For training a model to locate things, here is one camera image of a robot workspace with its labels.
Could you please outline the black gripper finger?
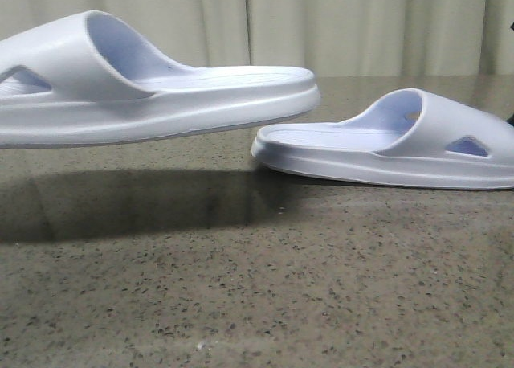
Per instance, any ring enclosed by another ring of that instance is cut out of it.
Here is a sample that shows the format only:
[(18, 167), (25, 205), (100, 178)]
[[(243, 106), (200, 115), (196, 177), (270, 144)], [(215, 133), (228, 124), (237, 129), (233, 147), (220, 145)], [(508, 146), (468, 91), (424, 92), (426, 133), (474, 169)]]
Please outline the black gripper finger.
[[(511, 30), (514, 30), (514, 22), (512, 22), (511, 26), (510, 26)], [(510, 124), (510, 125), (514, 125), (514, 114), (512, 114), (508, 119), (507, 119), (507, 122)]]

